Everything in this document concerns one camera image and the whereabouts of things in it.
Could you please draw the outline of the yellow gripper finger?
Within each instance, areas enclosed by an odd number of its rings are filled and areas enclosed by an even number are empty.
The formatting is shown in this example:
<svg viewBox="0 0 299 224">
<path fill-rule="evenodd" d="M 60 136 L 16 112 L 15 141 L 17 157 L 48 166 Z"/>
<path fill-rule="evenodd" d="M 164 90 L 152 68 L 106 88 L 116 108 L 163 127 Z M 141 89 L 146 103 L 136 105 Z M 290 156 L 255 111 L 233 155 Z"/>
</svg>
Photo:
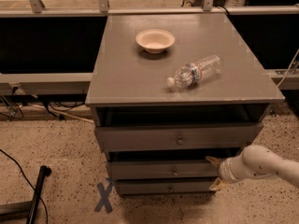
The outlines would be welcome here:
<svg viewBox="0 0 299 224">
<path fill-rule="evenodd" d="M 220 177 L 217 177 L 213 184 L 209 187 L 210 191 L 219 191 L 223 188 L 225 188 L 228 185 L 227 182 L 222 180 Z"/>
<path fill-rule="evenodd" d="M 205 159 L 209 161 L 214 167 L 220 167 L 223 159 L 215 158 L 211 156 L 205 156 Z"/>
</svg>

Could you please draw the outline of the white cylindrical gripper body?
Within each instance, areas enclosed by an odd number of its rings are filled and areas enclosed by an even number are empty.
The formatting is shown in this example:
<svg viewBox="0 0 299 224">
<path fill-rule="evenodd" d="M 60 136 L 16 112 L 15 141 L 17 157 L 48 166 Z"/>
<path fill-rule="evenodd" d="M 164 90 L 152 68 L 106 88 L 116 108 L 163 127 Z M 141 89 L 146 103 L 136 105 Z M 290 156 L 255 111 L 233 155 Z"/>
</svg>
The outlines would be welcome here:
<svg viewBox="0 0 299 224">
<path fill-rule="evenodd" d="M 227 183 L 236 183 L 246 178 L 245 166 L 241 156 L 225 159 L 219 168 L 220 177 Z"/>
</svg>

